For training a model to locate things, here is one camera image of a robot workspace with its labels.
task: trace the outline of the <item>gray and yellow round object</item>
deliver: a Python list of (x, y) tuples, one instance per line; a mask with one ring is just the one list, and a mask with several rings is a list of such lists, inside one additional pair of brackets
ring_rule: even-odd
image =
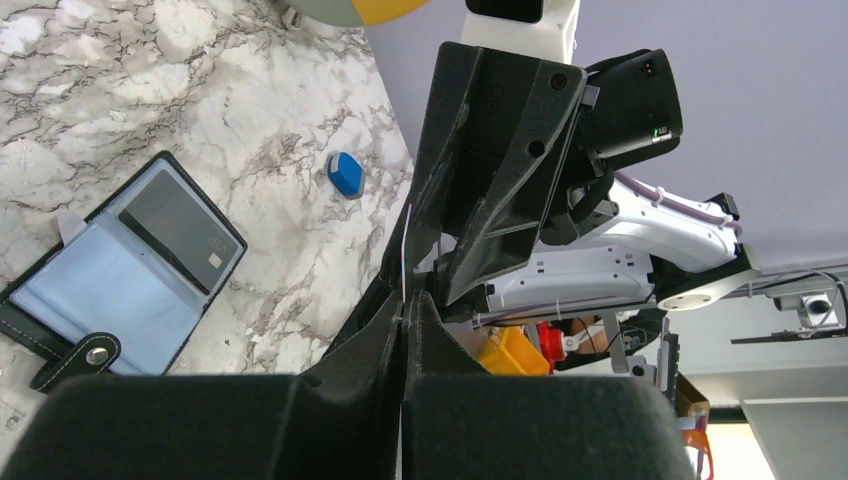
[(321, 23), (361, 27), (402, 17), (427, 0), (287, 0), (286, 3)]

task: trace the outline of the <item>open wallet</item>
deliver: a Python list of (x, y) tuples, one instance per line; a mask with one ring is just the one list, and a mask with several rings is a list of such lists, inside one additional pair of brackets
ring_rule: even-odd
[(247, 251), (160, 152), (0, 293), (0, 331), (47, 363), (30, 387), (80, 374), (161, 375)]

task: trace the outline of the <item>black card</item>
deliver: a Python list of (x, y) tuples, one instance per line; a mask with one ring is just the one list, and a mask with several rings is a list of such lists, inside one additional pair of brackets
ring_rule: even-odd
[(166, 171), (157, 173), (118, 218), (206, 295), (236, 254), (232, 236)]

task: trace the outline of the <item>orange handle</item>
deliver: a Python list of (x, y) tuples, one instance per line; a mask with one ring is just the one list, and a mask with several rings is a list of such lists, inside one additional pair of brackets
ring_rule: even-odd
[(713, 469), (713, 453), (710, 450), (710, 440), (707, 438), (707, 432), (703, 430), (683, 430), (683, 444), (687, 447), (695, 448), (707, 456), (707, 462), (710, 465), (710, 476), (705, 480), (713, 480), (715, 470)]

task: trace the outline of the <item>white marble surface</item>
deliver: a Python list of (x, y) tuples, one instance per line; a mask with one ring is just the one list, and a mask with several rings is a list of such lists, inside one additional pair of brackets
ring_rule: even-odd
[[(270, 0), (0, 2), (0, 287), (155, 152), (250, 248), (172, 373), (299, 372), (376, 272), (412, 164), (361, 30), (287, 32)], [(367, 172), (329, 183), (329, 153)], [(42, 400), (0, 338), (0, 464)]]

